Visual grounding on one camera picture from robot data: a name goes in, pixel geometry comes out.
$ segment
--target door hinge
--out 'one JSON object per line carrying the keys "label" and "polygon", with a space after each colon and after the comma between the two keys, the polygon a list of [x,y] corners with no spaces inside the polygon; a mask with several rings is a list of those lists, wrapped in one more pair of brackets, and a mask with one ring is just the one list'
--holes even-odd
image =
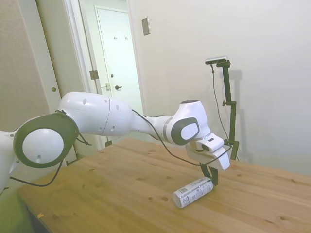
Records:
{"label": "door hinge", "polygon": [[97,70],[91,70],[91,71],[89,72],[89,74],[91,75],[91,79],[92,79],[92,80],[99,79],[98,71],[97,71]]}

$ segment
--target black cable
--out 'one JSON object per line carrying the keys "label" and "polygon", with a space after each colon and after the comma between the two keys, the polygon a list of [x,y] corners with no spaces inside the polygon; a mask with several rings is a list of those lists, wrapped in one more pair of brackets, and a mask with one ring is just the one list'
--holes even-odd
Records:
{"label": "black cable", "polygon": [[46,186],[49,186],[49,185],[55,180],[55,178],[56,178],[56,176],[57,176],[57,174],[58,174],[58,172],[59,172],[59,170],[60,170],[60,168],[61,168],[61,166],[62,166],[62,163],[63,163],[63,160],[60,162],[60,164],[59,164],[59,166],[58,166],[58,169],[57,169],[57,171],[55,172],[54,177],[53,177],[53,178],[51,179],[51,181],[48,182],[47,184],[35,184],[35,183],[30,183],[30,182],[23,181],[23,180],[20,180],[20,179],[18,179],[18,178],[12,177],[12,176],[10,176],[10,179],[15,180],[15,181],[19,181],[19,182],[22,182],[22,183],[25,183],[25,184],[29,184],[29,185],[32,185],[32,186],[36,186],[36,187],[46,187]]}
{"label": "black cable", "polygon": [[216,100],[218,118],[219,118],[220,124],[222,125],[222,128],[223,128],[223,130],[224,130],[225,136],[226,136],[227,140],[229,141],[229,137],[228,137],[227,131],[225,130],[225,127],[224,127],[224,125],[223,125],[223,121],[222,121],[222,119],[221,119],[221,117],[220,117],[219,106],[218,106],[218,100],[217,100],[216,91],[215,91],[215,77],[214,77],[215,71],[214,71],[214,68],[213,68],[213,64],[210,64],[210,67],[212,68],[212,74],[213,74],[213,90],[214,90],[214,96],[215,96],[215,100]]}
{"label": "black cable", "polygon": [[[161,141],[162,145],[165,147],[165,149],[167,150],[167,152],[168,152],[171,156],[173,156],[173,157],[175,157],[175,158],[177,158],[177,159],[180,159],[180,160],[182,160],[182,161],[184,161],[184,162],[186,162],[186,163],[189,163],[189,164],[192,164],[192,165],[195,165],[195,166],[200,166],[200,164],[192,163],[192,162],[190,162],[190,161],[188,161],[188,160],[186,160],[186,159],[180,158],[180,157],[174,155],[173,153],[171,153],[170,150],[166,147],[166,145],[165,145],[164,142],[162,141],[162,139],[161,139],[160,135],[158,134],[158,132],[156,131],[155,127],[150,123],[150,121],[148,121],[145,117],[143,117],[141,114],[139,114],[139,113],[136,112],[135,110],[132,109],[132,111],[133,111],[134,113],[136,113],[139,117],[141,117],[144,121],[146,121],[146,122],[153,128],[153,130],[155,131],[157,137],[158,137],[159,140]],[[213,159],[212,161],[209,161],[208,163],[206,163],[206,164],[204,164],[204,165],[210,164],[210,163],[212,163],[212,162],[218,160],[218,159],[219,159],[220,157],[222,157],[224,154],[226,154],[230,149],[232,149],[231,145],[229,145],[229,146],[230,146],[230,148],[227,149],[224,153],[222,153],[222,154],[219,155],[217,158]]]}

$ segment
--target doorway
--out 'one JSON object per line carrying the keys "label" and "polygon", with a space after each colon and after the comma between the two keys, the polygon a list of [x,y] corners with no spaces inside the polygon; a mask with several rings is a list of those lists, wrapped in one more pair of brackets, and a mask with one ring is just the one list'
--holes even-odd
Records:
{"label": "doorway", "polygon": [[128,13],[105,8],[96,11],[111,95],[142,112]]}
{"label": "doorway", "polygon": [[[123,0],[67,0],[72,5],[83,56],[95,81],[97,93],[119,99],[143,114],[138,83],[134,46],[127,2]],[[108,141],[116,143],[126,137],[145,139],[145,135],[130,133],[122,137],[100,136],[102,148]]]}

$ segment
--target white wall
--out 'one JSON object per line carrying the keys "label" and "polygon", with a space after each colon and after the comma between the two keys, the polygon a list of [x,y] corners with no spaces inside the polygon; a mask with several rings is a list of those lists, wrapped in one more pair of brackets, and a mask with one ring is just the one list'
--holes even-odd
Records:
{"label": "white wall", "polygon": [[[311,1],[129,2],[146,114],[170,115],[182,100],[199,99],[210,127],[224,138],[204,61],[227,55],[239,158],[311,175]],[[151,35],[143,36],[146,17]],[[221,70],[215,75],[222,103]],[[220,108],[229,130],[229,109]]]}
{"label": "white wall", "polygon": [[[110,9],[117,9],[127,11],[126,1],[122,0],[80,0],[83,1],[85,11],[86,11],[86,19],[90,32],[91,42],[94,50],[94,56],[96,59],[97,70],[101,82],[101,86],[104,86],[106,82],[109,81],[106,63],[104,59],[104,53],[102,49],[101,36],[99,33],[97,17],[95,6],[105,7]],[[110,91],[106,91],[105,88],[102,88],[102,92],[105,95],[111,96]]]}

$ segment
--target black metal stand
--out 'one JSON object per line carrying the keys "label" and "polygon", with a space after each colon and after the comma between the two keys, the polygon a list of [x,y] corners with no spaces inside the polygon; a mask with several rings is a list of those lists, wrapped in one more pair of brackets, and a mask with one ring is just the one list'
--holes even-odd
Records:
{"label": "black metal stand", "polygon": [[[231,100],[231,91],[230,91],[230,80],[229,80],[229,68],[230,68],[230,61],[227,60],[226,62],[217,63],[216,67],[221,67],[223,69],[224,74],[224,85],[225,85],[225,101],[223,102],[223,106],[228,105],[230,106],[230,132],[229,132],[229,140],[225,140],[225,145],[232,146],[232,152],[230,159],[236,160],[239,142],[235,141],[235,122],[236,122],[236,113],[237,113],[237,102]],[[218,184],[218,170],[209,167],[207,165],[200,164],[201,170],[204,176],[209,177],[213,185],[216,186]]]}

